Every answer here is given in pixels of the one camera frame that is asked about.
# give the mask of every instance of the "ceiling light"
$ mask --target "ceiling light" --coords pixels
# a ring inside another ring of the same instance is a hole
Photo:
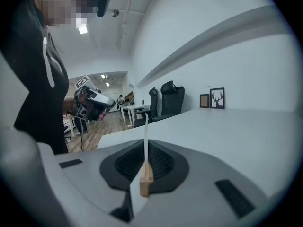
[[[87,33],[87,18],[82,18],[81,16],[77,15],[76,17],[76,26],[79,29],[80,34]]]
[[[85,34],[87,33],[87,28],[86,28],[86,24],[81,24],[78,26],[79,32],[80,34]]]

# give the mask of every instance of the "black slot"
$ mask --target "black slot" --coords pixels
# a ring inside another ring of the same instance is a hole
[[[220,180],[214,184],[216,184],[219,191],[239,218],[242,218],[255,209],[251,202],[231,183],[230,180]]]
[[[71,160],[71,161],[61,162],[61,163],[59,163],[59,165],[61,168],[66,168],[69,166],[74,166],[74,165],[80,164],[82,162],[83,161],[81,161],[80,159],[75,159],[75,160]]]

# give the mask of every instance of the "white wall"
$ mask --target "white wall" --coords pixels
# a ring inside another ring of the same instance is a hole
[[[0,51],[0,93],[10,96],[1,97],[0,127],[13,127],[29,90],[16,76]]]
[[[103,95],[110,97],[115,102],[120,94],[123,94],[122,92],[122,86],[110,86],[107,88],[102,87],[101,85],[96,85],[97,88],[99,88]],[[117,105],[115,105],[110,112],[117,111]]]
[[[128,73],[125,75],[123,82],[122,82],[122,90],[123,90],[123,96],[126,96],[134,89],[134,82],[132,82],[132,72],[128,71]]]
[[[133,48],[136,101],[149,102],[151,88],[156,87],[160,95],[161,86],[174,80],[176,86],[185,88],[182,112],[199,107],[199,95],[216,87],[225,88],[226,108],[297,111],[302,98],[302,61],[294,36],[277,18],[251,21],[204,47],[197,46],[158,71],[148,84],[138,85],[172,53],[207,29],[268,4],[271,1],[153,0]]]
[[[66,96],[74,96],[76,88],[74,86],[69,86]]]
[[[270,0],[153,0],[133,46],[136,83],[185,43],[243,12]]]
[[[62,54],[69,78],[80,77],[96,73],[110,73],[128,71],[130,67],[130,53],[125,51],[100,51],[100,54]]]
[[[210,88],[225,88],[225,108],[294,112],[302,89],[299,61],[291,35],[272,35],[236,44],[191,61],[141,89],[149,90],[174,80],[184,86],[182,112],[199,107],[199,95]]]

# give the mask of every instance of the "white desk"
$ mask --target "white desk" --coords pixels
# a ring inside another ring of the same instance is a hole
[[[71,135],[72,135],[73,137],[75,137],[74,130],[73,130],[73,128],[74,128],[75,126],[73,126],[73,124],[72,124],[72,122],[71,122],[71,118],[73,118],[73,116],[72,116],[72,117],[70,117],[70,116],[64,117],[64,118],[63,118],[63,124],[65,124],[65,123],[66,123],[65,121],[67,120],[67,123],[68,123],[68,125],[69,125],[68,130],[70,130],[70,131],[71,131]]]
[[[128,127],[132,127],[133,126],[133,122],[135,121],[134,110],[136,108],[142,108],[142,107],[146,108],[146,107],[149,107],[149,106],[150,106],[150,104],[121,106],[120,109],[121,109],[122,118],[124,120],[124,124],[126,124],[125,116],[124,116],[124,112],[123,112],[124,109],[128,110],[128,117],[129,117],[129,122],[130,122],[130,124],[128,125]]]
[[[269,197],[286,188],[302,156],[303,120],[292,113],[198,108],[149,124],[149,139],[213,155]],[[144,137],[144,127],[104,135],[98,148]]]
[[[127,110],[128,110],[128,115],[131,115],[132,116],[132,120],[129,118],[129,121],[130,121],[130,125],[128,125],[128,127],[132,127],[133,126],[133,123],[135,121],[135,118],[134,118],[134,111],[135,109],[137,108],[149,108],[150,107],[150,104],[143,104],[143,105],[130,105],[127,107]]]
[[[120,110],[121,110],[122,118],[123,118],[124,124],[126,124],[126,121],[125,121],[125,116],[124,116],[124,112],[123,112],[123,110],[124,110],[124,109],[127,109],[127,106],[120,106]]]

